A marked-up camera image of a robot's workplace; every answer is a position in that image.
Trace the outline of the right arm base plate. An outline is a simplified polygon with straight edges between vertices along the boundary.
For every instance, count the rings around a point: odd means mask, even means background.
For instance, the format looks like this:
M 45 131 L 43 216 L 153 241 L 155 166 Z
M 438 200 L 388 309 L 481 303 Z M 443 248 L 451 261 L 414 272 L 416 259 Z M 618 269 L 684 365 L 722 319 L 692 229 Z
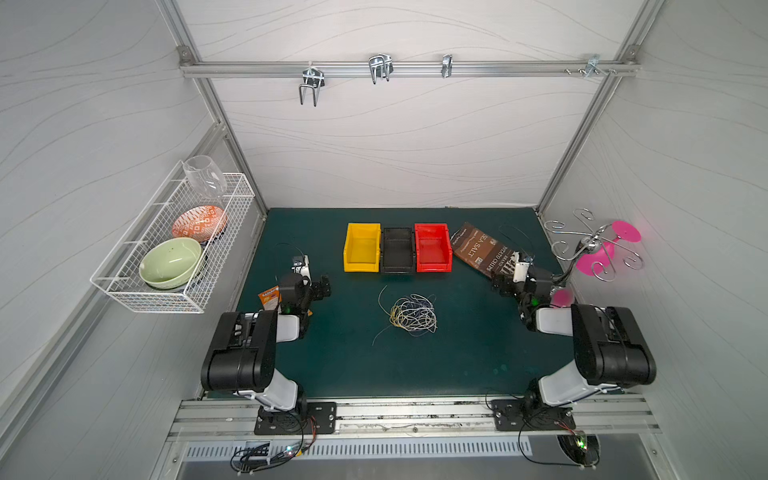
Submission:
M 494 426 L 501 432 L 576 430 L 572 410 L 566 407 L 531 406 L 519 399 L 492 399 L 487 402 Z

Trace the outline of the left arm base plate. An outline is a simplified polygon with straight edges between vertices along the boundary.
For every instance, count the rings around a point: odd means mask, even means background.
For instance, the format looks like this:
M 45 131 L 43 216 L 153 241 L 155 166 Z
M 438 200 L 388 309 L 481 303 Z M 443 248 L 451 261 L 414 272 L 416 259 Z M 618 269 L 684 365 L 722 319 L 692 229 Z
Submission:
M 336 431 L 337 403 L 310 401 L 290 411 L 261 407 L 253 433 L 257 436 L 330 435 Z

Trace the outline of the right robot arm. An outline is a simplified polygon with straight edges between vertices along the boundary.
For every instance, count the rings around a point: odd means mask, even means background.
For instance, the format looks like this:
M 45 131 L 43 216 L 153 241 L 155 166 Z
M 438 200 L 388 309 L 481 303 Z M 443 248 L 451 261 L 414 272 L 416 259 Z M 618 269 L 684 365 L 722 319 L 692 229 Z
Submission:
M 530 383 L 522 398 L 525 409 L 564 408 L 597 393 L 655 381 L 656 361 L 630 309 L 579 303 L 558 276 L 534 267 L 524 278 L 521 272 L 492 273 L 492 288 L 516 300 L 528 330 L 568 337 L 573 344 L 571 361 Z

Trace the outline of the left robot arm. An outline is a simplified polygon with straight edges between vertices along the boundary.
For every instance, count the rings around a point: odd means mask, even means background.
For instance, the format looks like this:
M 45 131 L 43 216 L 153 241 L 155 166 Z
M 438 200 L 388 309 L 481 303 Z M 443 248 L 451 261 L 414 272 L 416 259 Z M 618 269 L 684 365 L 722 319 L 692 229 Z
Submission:
M 276 367 L 277 345 L 305 337 L 311 304 L 332 294 L 330 279 L 318 281 L 299 273 L 278 284 L 278 305 L 258 312 L 230 311 L 218 321 L 204 358 L 200 382 L 207 392 L 226 392 L 258 402 L 269 413 L 307 417 L 299 383 Z

